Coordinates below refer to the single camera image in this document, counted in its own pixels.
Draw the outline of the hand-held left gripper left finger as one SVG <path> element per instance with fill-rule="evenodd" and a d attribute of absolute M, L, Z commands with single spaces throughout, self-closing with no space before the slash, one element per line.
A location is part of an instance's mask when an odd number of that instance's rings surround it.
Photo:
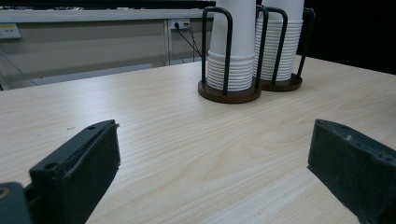
<path fill-rule="evenodd" d="M 35 224 L 84 224 L 120 166 L 118 124 L 106 120 L 72 137 L 29 170 Z"/>

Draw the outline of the white socket panel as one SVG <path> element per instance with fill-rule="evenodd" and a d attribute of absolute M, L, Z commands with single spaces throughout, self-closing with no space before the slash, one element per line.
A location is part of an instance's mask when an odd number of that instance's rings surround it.
<path fill-rule="evenodd" d="M 0 23 L 0 39 L 20 38 L 21 34 L 16 23 Z"/>

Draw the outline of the tall stack of white cups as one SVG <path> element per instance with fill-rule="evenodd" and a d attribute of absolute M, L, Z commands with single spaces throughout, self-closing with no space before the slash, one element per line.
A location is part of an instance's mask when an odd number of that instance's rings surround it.
<path fill-rule="evenodd" d="M 303 27 L 304 0 L 262 0 L 262 5 L 264 7 L 280 8 L 287 15 L 288 23 L 276 73 L 276 81 L 287 81 L 291 78 Z M 280 13 L 268 13 L 262 54 L 261 80 L 271 81 L 273 79 L 283 21 Z"/>

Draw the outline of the short stack of white cups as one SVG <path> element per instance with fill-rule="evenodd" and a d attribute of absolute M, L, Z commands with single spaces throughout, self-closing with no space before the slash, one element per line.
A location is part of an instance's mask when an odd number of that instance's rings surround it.
<path fill-rule="evenodd" d="M 251 86 L 254 72 L 256 0 L 216 0 L 233 19 L 228 91 L 244 91 Z M 223 90 L 228 21 L 222 13 L 214 15 L 207 57 L 206 82 Z"/>

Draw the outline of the white power outlet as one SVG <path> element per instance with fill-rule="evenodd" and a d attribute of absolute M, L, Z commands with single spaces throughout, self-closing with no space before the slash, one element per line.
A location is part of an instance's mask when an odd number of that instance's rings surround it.
<path fill-rule="evenodd" d="M 190 27 L 189 19 L 172 19 L 170 20 L 172 30 L 186 30 Z"/>

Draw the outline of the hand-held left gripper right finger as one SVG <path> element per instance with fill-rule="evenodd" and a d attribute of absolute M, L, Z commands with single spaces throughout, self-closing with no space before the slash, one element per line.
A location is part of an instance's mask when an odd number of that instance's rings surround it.
<path fill-rule="evenodd" d="M 396 224 L 396 150 L 346 125 L 318 119 L 308 169 L 360 224 Z"/>

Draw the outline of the black wire cup holder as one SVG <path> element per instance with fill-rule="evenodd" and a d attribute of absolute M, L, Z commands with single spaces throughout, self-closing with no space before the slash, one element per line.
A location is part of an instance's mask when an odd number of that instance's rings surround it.
<path fill-rule="evenodd" d="M 261 80 L 262 71 L 262 54 L 265 44 L 266 27 L 268 22 L 268 13 L 276 12 L 280 13 L 283 17 L 283 28 L 281 32 L 281 41 L 278 47 L 278 53 L 276 57 L 276 66 L 271 81 Z M 263 91 L 295 91 L 298 90 L 303 83 L 302 72 L 304 69 L 304 62 L 307 54 L 307 50 L 310 44 L 313 27 L 316 21 L 316 12 L 312 8 L 305 8 L 303 13 L 303 27 L 300 35 L 300 41 L 297 48 L 297 53 L 294 60 L 294 67 L 292 69 L 291 78 L 287 81 L 276 81 L 276 73 L 279 64 L 280 54 L 282 50 L 283 40 L 286 33 L 287 26 L 287 15 L 280 8 L 257 6 L 256 9 L 256 38 L 255 38 L 255 63 L 256 63 L 256 74 L 260 77 L 261 88 Z"/>
<path fill-rule="evenodd" d="M 210 48 L 214 15 L 216 13 L 222 13 L 223 15 L 226 16 L 228 21 L 224 84 L 222 91 L 209 87 L 206 82 L 207 57 Z M 214 5 L 213 7 L 206 7 L 203 10 L 202 50 L 201 50 L 202 65 L 201 65 L 201 80 L 198 82 L 198 92 L 202 97 L 213 102 L 218 102 L 223 104 L 243 104 L 243 103 L 252 102 L 261 96 L 262 94 L 261 82 L 260 82 L 260 77 L 255 73 L 256 65 L 254 64 L 254 72 L 251 81 L 251 86 L 244 91 L 228 91 L 232 32 L 233 32 L 233 19 L 231 14 L 226 9 Z"/>

